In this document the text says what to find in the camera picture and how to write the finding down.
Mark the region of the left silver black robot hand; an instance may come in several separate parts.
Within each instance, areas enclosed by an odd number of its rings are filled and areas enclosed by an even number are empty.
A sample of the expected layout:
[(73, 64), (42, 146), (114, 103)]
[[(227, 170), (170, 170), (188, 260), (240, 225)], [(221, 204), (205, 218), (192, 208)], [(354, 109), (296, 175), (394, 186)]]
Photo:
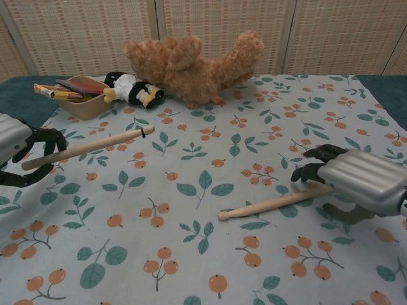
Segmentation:
[[(22, 119), (1, 114), (1, 168), (4, 168), (9, 161), (19, 162), (37, 142), (45, 143), (45, 156), (53, 154), (55, 149), (59, 151), (67, 149), (66, 138), (59, 130), (34, 127)], [(47, 163), (26, 175), (17, 175), (1, 170), (1, 185), (27, 187), (39, 182), (52, 169), (53, 165)]]

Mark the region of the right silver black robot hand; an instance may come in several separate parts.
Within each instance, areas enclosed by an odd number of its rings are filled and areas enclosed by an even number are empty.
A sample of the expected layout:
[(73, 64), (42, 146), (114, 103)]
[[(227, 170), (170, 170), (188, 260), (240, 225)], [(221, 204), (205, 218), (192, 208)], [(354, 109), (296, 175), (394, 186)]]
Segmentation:
[(406, 168), (358, 149), (324, 144), (304, 153), (320, 163), (295, 169), (291, 181), (325, 184), (355, 204), (344, 211), (326, 203), (322, 209), (344, 224), (378, 217), (406, 216)]

